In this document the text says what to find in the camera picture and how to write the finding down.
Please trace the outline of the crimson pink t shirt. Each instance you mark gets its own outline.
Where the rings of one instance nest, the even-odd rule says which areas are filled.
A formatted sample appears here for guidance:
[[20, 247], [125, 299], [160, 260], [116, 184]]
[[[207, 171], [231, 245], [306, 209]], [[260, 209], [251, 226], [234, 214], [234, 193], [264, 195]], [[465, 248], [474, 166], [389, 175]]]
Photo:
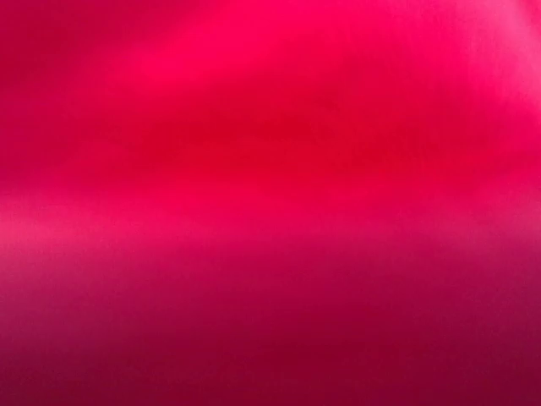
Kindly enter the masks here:
[[4, 405], [537, 405], [537, 1], [4, 1]]

